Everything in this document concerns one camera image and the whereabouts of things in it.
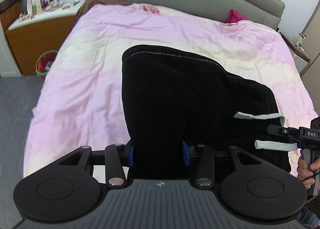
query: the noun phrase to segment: trash can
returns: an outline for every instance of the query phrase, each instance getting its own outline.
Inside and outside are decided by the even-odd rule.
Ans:
[[[47,75],[51,64],[56,59],[57,54],[58,51],[46,51],[38,58],[36,63],[36,74],[39,77],[45,79],[45,76]]]

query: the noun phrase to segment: pink and cream bedding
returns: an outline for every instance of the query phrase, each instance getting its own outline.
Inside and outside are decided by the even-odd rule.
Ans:
[[[137,44],[206,56],[227,71],[267,85],[285,126],[317,117],[281,36],[250,21],[223,24],[165,7],[98,4],[61,47],[41,91],[25,147],[24,176],[81,145],[102,150],[129,140],[121,101],[121,57]],[[289,152],[296,174],[298,152]]]

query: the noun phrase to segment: white stitching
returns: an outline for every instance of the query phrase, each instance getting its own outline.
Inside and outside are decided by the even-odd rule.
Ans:
[[[139,52],[136,52],[136,53],[132,54],[130,57],[126,58],[124,62],[126,62],[127,59],[130,59],[132,56],[134,56],[136,54],[139,54],[139,53],[161,54],[161,55],[168,55],[168,56],[176,56],[176,57],[180,57],[180,58],[195,59],[195,58],[190,58],[190,57],[186,57],[186,56],[178,56],[178,55],[174,55],[174,54],[167,54],[167,53],[161,53],[161,52],[139,51]],[[220,67],[217,63],[212,62],[212,61],[208,61],[208,60],[205,60],[205,59],[195,59],[195,60],[206,61],[206,62],[213,63],[213,64],[217,65],[218,67]],[[242,77],[229,76],[228,73],[224,70],[224,68],[222,68],[222,70],[225,72],[225,74],[228,77],[231,77],[231,78],[242,78]]]

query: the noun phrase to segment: nightstand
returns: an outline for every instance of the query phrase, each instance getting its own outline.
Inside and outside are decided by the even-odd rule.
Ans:
[[[292,41],[290,41],[286,36],[284,36],[280,32],[281,37],[283,38],[284,42],[289,47],[289,50],[291,52],[291,55],[293,57],[294,63],[296,65],[296,68],[299,72],[299,74],[302,72],[302,70],[308,65],[310,62],[310,58],[308,55],[300,50],[298,46],[296,46]]]
[[[84,0],[69,9],[43,12],[10,25],[6,34],[24,76],[35,75],[36,61],[46,51],[59,50],[71,32]]]

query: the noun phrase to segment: gray floor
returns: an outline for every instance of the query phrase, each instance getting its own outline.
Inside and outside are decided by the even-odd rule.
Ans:
[[[0,78],[1,229],[12,228],[21,220],[12,193],[22,179],[25,141],[42,85],[37,76]]]

